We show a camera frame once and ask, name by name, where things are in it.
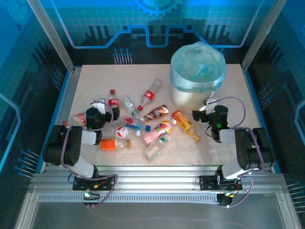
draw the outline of red label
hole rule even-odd
[[[125,138],[128,135],[127,127],[119,127],[116,129],[116,136],[118,138]]]
[[[82,125],[82,124],[86,124],[86,113],[80,113],[80,114],[77,114],[76,115],[76,118],[77,118],[77,124],[78,125]]]
[[[111,99],[111,100],[108,100],[108,103],[109,103],[109,106],[112,106],[112,105],[119,106],[119,105],[120,105],[118,99]]]
[[[154,93],[151,91],[146,91],[144,96],[146,96],[147,98],[149,98],[150,100],[152,100],[154,98]]]

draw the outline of coca-cola bottle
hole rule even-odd
[[[118,117],[120,117],[120,109],[119,109],[120,104],[119,104],[119,99],[116,96],[114,89],[110,90],[110,97],[108,99],[108,104],[113,111],[113,119],[117,120]]]
[[[159,91],[159,89],[162,87],[163,82],[160,79],[155,79],[151,87],[145,92],[145,94],[142,96],[141,104],[138,106],[138,110],[142,111],[143,107],[145,107],[147,104],[150,104]]]

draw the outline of glass panel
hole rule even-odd
[[[227,63],[240,63],[272,3],[273,0],[42,1],[76,65],[120,64],[113,59],[116,53],[132,54],[133,63],[170,63],[178,48],[197,41],[217,48]]]
[[[274,195],[249,195],[231,209],[208,204],[105,203],[92,210],[81,203],[40,203],[33,228],[283,229],[282,222]]]
[[[10,229],[37,168],[27,149],[40,155],[66,69],[25,0],[0,1],[0,21],[0,222]]]
[[[287,1],[248,71],[281,171],[304,217],[305,2]]]

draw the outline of plastic bottle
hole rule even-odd
[[[152,131],[143,134],[142,138],[145,143],[149,146],[157,138],[164,134],[168,134],[172,130],[172,125],[169,121],[163,121],[159,123]]]
[[[164,115],[167,115],[169,113],[169,110],[167,109],[166,105],[159,106],[157,108],[154,108],[152,111],[150,111],[147,115],[144,115],[145,121],[149,120],[155,120],[158,119]]]
[[[70,127],[72,125],[85,126],[87,124],[86,112],[73,115],[67,121],[63,121],[62,124],[66,127]]]
[[[201,137],[196,133],[193,124],[184,117],[181,111],[175,111],[172,114],[172,123],[178,123],[178,125],[182,127],[186,135],[194,138],[195,142],[200,141]]]
[[[146,130],[146,131],[151,130],[150,125],[145,125],[145,122],[135,119],[135,118],[123,117],[119,123],[121,123],[125,127],[131,128],[134,130]]]
[[[128,127],[114,126],[112,128],[107,128],[102,130],[102,138],[128,138],[130,136],[141,136],[141,130],[133,130]]]
[[[142,97],[141,104],[138,106],[138,110],[142,111],[143,107],[145,107],[147,104],[150,104],[153,100],[153,98],[156,96],[159,89],[162,87],[163,82],[160,79],[155,79],[151,87],[145,92],[145,94]]]
[[[128,96],[122,98],[122,104],[126,109],[126,111],[131,113],[133,117],[144,122],[144,118],[142,117],[142,115],[137,110],[136,106]]]
[[[165,134],[159,138],[159,141],[154,141],[150,146],[146,148],[143,152],[144,157],[147,160],[153,160],[158,156],[162,151],[166,143],[168,143],[171,138]]]
[[[116,150],[120,147],[130,148],[131,143],[128,139],[112,138],[101,140],[101,150]]]
[[[120,117],[120,109],[119,109],[120,103],[118,97],[115,94],[114,89],[110,90],[110,97],[108,99],[108,104],[113,111],[113,119],[117,120],[118,117]]]

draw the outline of clear plastic bottle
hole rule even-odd
[[[107,138],[128,138],[130,136],[141,136],[141,130],[133,130],[128,127],[114,126],[102,130],[102,139]]]
[[[151,130],[150,125],[145,125],[145,122],[135,119],[135,118],[123,117],[119,123],[124,125],[125,127],[131,128],[134,130],[146,130],[146,131]]]
[[[195,142],[200,141],[201,137],[197,134],[193,124],[184,117],[181,111],[175,111],[172,114],[172,123],[178,123],[178,125],[182,127],[186,135],[194,138]]]
[[[131,143],[129,139],[112,138],[101,140],[101,150],[116,150],[120,147],[130,148]]]
[[[67,121],[63,121],[62,124],[66,127],[70,127],[72,125],[85,126],[87,124],[86,112],[73,115]]]
[[[138,106],[138,110],[142,111],[143,107],[150,104],[153,98],[156,96],[159,89],[163,86],[163,82],[160,79],[155,79],[151,87],[142,96],[141,104]]]
[[[122,98],[122,104],[126,111],[131,113],[133,117],[144,122],[143,116],[140,114],[133,101],[128,96]]]
[[[143,152],[144,157],[147,160],[153,160],[163,151],[165,144],[170,140],[171,138],[167,134],[164,134],[157,141],[154,141],[150,146],[146,148],[146,150]]]

